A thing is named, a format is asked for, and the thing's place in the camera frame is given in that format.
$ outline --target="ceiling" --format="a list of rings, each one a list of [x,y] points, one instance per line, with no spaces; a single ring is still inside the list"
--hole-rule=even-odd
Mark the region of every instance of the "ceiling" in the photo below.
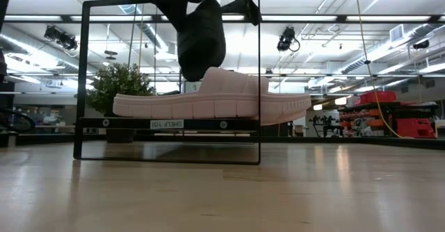
[[[81,6],[84,1],[89,0],[10,0],[7,15],[80,15]],[[356,0],[260,0],[263,15],[356,15]],[[221,0],[222,5],[230,0]],[[445,6],[443,0],[359,0],[364,15],[443,15]],[[189,4],[188,11],[196,7]],[[117,6],[93,8],[92,15],[122,15],[122,10]],[[161,15],[162,13],[153,5],[143,6],[144,15]],[[53,42],[47,43],[43,37],[48,25],[55,25],[62,31],[75,35],[80,40],[80,24],[46,24],[46,23],[9,23],[10,27],[20,31],[34,40],[40,41],[47,50],[57,50],[55,56],[59,60],[67,58],[78,59],[79,51],[64,52],[60,46]],[[151,24],[156,34],[166,43],[174,46],[176,43],[176,30],[169,23]],[[297,53],[279,52],[277,42],[279,36],[287,26],[296,30],[297,39],[301,43],[301,49]],[[366,49],[389,38],[389,31],[398,24],[365,24],[363,26],[364,43]],[[281,87],[287,83],[288,88],[304,87],[311,85],[311,81],[325,78],[324,74],[338,74],[345,66],[345,62],[351,58],[363,54],[363,43],[359,24],[304,24],[304,23],[263,23],[261,28],[248,23],[224,23],[225,37],[227,43],[227,54],[222,67],[233,69],[243,73],[256,73],[258,71],[258,31],[261,33],[261,71],[272,69],[274,74],[323,74],[321,76],[276,76],[271,80],[273,87]],[[430,47],[425,50],[408,52],[406,45],[388,52],[388,54],[373,59],[375,69],[373,73],[378,74],[382,70],[405,62],[415,56],[434,51],[443,47],[444,41],[442,30],[429,33],[426,38],[430,40]],[[133,24],[111,24],[107,41],[107,25],[91,24],[89,36],[89,70],[104,66],[103,62],[112,62],[105,59],[106,49],[118,52],[116,56],[118,63],[140,63],[145,73],[169,74],[172,76],[157,76],[157,81],[170,81],[175,84],[179,78],[179,65],[175,55],[168,56],[165,53],[157,54],[154,45],[140,29]],[[441,59],[442,53],[435,54],[434,59]],[[426,60],[416,61],[414,65],[392,71],[392,74],[412,74],[414,69],[425,67]],[[365,68],[359,68],[350,74],[367,74]],[[329,88],[339,85],[354,87],[348,88],[347,92],[353,92],[366,84],[365,79],[333,78],[325,84],[316,85],[307,92],[322,92],[322,87],[329,92]]]

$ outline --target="slide sandal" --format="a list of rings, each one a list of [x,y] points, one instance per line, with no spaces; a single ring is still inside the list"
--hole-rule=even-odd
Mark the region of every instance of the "slide sandal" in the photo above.
[[[269,93],[261,77],[261,125],[290,122],[306,115],[308,94]],[[113,112],[122,117],[153,119],[258,119],[258,77],[211,67],[198,92],[140,97],[117,94]]]

